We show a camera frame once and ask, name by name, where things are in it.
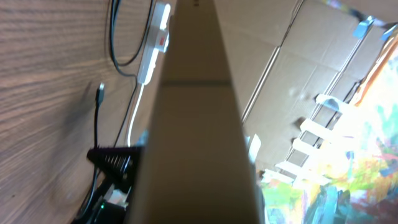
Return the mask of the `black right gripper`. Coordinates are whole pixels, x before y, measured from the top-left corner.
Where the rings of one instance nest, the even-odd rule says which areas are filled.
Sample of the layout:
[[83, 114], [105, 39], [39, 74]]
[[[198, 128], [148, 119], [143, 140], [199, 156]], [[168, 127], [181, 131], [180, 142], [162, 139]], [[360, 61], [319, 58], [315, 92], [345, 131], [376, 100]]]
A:
[[106, 177], [100, 182], [99, 174], [93, 174], [88, 193], [71, 224], [124, 223], [142, 153], [142, 146], [90, 149], [87, 159]]

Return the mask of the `Galaxy smartphone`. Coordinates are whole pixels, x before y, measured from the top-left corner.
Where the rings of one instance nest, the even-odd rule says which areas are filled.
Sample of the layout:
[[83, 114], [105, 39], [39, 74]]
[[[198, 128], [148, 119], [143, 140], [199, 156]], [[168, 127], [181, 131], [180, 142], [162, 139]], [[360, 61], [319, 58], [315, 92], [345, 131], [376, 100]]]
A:
[[259, 223], [213, 1], [178, 1], [126, 223]]

